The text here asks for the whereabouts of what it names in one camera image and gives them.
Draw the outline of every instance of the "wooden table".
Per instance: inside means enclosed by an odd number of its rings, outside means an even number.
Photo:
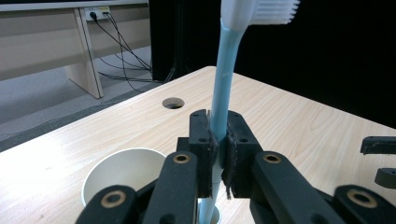
[[[177,138],[189,136],[189,115],[210,109],[215,67],[205,67],[85,119],[0,153],[0,223],[74,223],[83,209],[84,178],[105,156],[129,147],[168,155]],[[163,107],[178,97],[180,109]],[[331,195],[337,186],[372,189],[393,204],[392,189],[375,173],[394,167],[396,157],[360,153],[369,135],[396,130],[319,104],[273,86],[235,75],[230,110],[242,114],[264,150],[287,156],[316,188]],[[219,192],[222,223],[253,223],[248,200]]]

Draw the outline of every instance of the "toothbrush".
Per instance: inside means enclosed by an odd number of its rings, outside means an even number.
[[[200,224],[211,223],[221,183],[228,106],[239,43],[249,25],[288,24],[294,18],[298,4],[299,0],[221,1],[219,53],[209,126],[219,142],[219,152],[212,171],[212,197],[201,200]]]

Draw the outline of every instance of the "paper cup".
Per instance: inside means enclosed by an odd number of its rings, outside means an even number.
[[[87,175],[81,191],[84,206],[100,190],[123,185],[135,191],[160,176],[165,155],[144,147],[134,147],[113,153],[99,161]]]

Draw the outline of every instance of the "electrical socket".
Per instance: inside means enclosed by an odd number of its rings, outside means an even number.
[[[108,20],[108,16],[104,13],[110,13],[110,7],[85,7],[84,10],[87,21],[93,21],[93,18],[90,15],[91,12],[96,14],[97,20]]]

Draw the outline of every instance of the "cable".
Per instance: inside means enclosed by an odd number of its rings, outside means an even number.
[[[134,78],[134,77],[125,78],[125,77],[112,76],[112,75],[105,74],[105,73],[102,73],[102,72],[98,72],[98,73],[99,73],[100,75],[104,76],[104,77],[108,77],[108,78],[116,79],[116,80],[127,80],[127,79],[129,79],[129,80],[131,80],[131,81],[138,81],[138,82],[163,83],[163,82],[161,82],[161,81],[156,81],[156,80],[151,80],[151,79]]]
[[[107,64],[108,66],[122,69],[121,67],[118,67],[118,66],[116,66],[116,65],[113,65],[113,64],[110,64],[110,63],[105,62],[105,60],[103,60],[102,58],[99,58],[99,59],[100,59],[103,63]],[[138,67],[138,68],[125,68],[125,69],[127,69],[127,70],[147,70],[147,69],[144,68],[144,67],[139,67],[139,66],[136,66],[136,67]]]
[[[114,27],[117,27],[117,23],[116,23],[116,20],[114,19],[114,17],[113,17],[113,15],[111,15],[110,13],[105,13],[107,16],[108,16],[108,18],[111,20],[111,22],[113,23],[113,26]],[[128,47],[128,49],[130,50],[130,52],[136,57],[136,59],[139,61],[139,62],[141,62],[141,63],[143,63],[143,64],[145,64],[146,66],[148,66],[149,68],[151,68],[150,67],[150,65],[148,65],[145,61],[143,61],[141,58],[139,58],[139,57],[137,57],[137,55],[135,55],[133,52],[132,52],[132,50],[131,50],[131,48],[128,46],[128,44],[126,43],[126,41],[125,41],[125,39],[123,38],[123,36],[122,36],[122,34],[120,34],[120,37],[122,38],[122,40],[123,40],[123,42],[125,43],[125,45]]]
[[[118,26],[117,26],[117,24],[115,23],[115,21],[113,21],[112,19],[110,19],[110,20],[112,21],[113,26],[116,28],[118,35],[123,39],[123,37],[122,37],[120,31],[118,30]],[[147,70],[151,71],[151,67],[150,67],[148,64],[146,64],[141,58],[139,58],[137,55],[135,55],[135,54],[132,52],[131,48],[129,48],[129,46],[128,46],[127,44],[126,44],[127,47],[125,47],[124,45],[122,45],[122,43],[121,43],[121,41],[120,41],[120,38],[119,38],[119,40],[117,40],[117,39],[116,39],[113,35],[111,35],[105,28],[103,28],[103,27],[99,24],[99,22],[98,22],[97,20],[94,20],[94,21],[95,21],[95,23],[99,26],[99,28],[101,28],[106,34],[108,34],[114,41],[116,41],[116,42],[121,46],[121,52],[122,52],[122,49],[126,49],[128,52],[130,52],[132,55],[134,55],[134,56],[136,57],[136,59],[140,62],[140,64],[142,64],[143,67],[145,67]]]
[[[143,67],[145,67],[147,70],[151,70],[150,68],[147,68],[146,66],[145,66],[145,63],[143,62],[143,60],[141,60],[139,57],[137,57],[137,55],[135,55],[133,52],[132,52],[132,50],[129,48],[129,46],[128,46],[128,48],[126,48],[125,46],[123,46],[122,45],[122,42],[121,42],[121,39],[123,39],[123,37],[121,36],[121,33],[120,33],[120,30],[119,30],[119,27],[118,27],[118,25],[117,25],[117,23],[115,22],[115,20],[113,20],[113,18],[112,17],[110,17],[109,15],[108,15],[108,13],[105,13],[108,17],[109,17],[109,19],[110,19],[110,21],[112,22],[112,24],[113,24],[113,26],[114,26],[114,28],[116,29],[116,31],[117,31],[117,34],[118,34],[118,40],[113,36],[113,35],[111,35],[106,29],[104,29],[100,24],[99,24],[99,22],[97,21],[97,17],[96,17],[96,14],[95,13],[91,13],[90,14],[90,16],[93,18],[93,20],[95,21],[95,23],[106,33],[106,34],[108,34],[111,38],[113,38],[113,40],[115,40],[119,45],[120,45],[120,55],[121,55],[121,61],[122,61],[122,71],[123,71],[123,74],[124,74],[124,80],[126,80],[127,82],[128,82],[128,85],[134,90],[134,91],[139,91],[139,92],[144,92],[144,91],[140,91],[140,90],[138,90],[138,89],[136,89],[132,84],[131,84],[131,82],[130,82],[130,80],[131,79],[129,79],[128,77],[127,77],[127,75],[126,75],[126,72],[125,72],[125,60],[124,60],[124,57],[123,57],[123,49],[127,49],[129,52],[131,52],[135,57],[136,57],[136,59],[140,62],[140,64],[142,64],[142,66]],[[100,73],[102,76],[105,76],[105,77],[110,77],[109,75],[104,75],[103,73]]]
[[[131,66],[133,66],[133,67],[143,68],[143,69],[149,70],[149,71],[151,72],[151,69],[147,69],[146,67],[134,65],[134,64],[128,63],[128,62],[126,62],[126,61],[124,61],[124,62],[127,63],[127,64],[129,64],[129,65],[131,65]]]

